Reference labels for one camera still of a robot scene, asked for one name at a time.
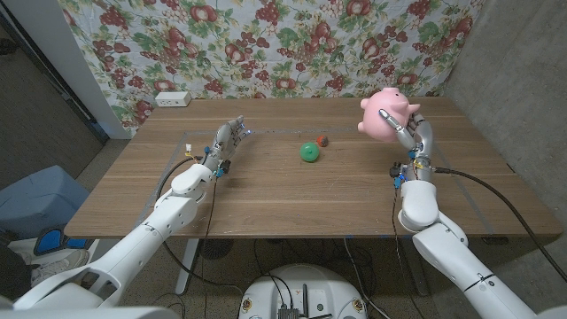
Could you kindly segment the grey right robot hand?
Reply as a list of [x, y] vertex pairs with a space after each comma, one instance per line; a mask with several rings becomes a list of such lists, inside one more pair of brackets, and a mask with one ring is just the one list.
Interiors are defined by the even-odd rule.
[[403, 175], [407, 181], [431, 181], [431, 155], [433, 153], [433, 131], [431, 124], [419, 113], [413, 112], [408, 116], [408, 123], [402, 123], [384, 109], [378, 115], [393, 129], [394, 140], [408, 150], [410, 161], [404, 165]]

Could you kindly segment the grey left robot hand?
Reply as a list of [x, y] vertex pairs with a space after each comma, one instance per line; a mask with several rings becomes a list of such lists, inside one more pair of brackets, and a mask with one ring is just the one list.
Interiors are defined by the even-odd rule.
[[245, 128], [244, 120], [245, 117], [240, 115], [218, 128], [209, 152], [200, 161], [202, 165], [215, 171], [234, 155], [240, 142], [251, 134], [251, 131]]

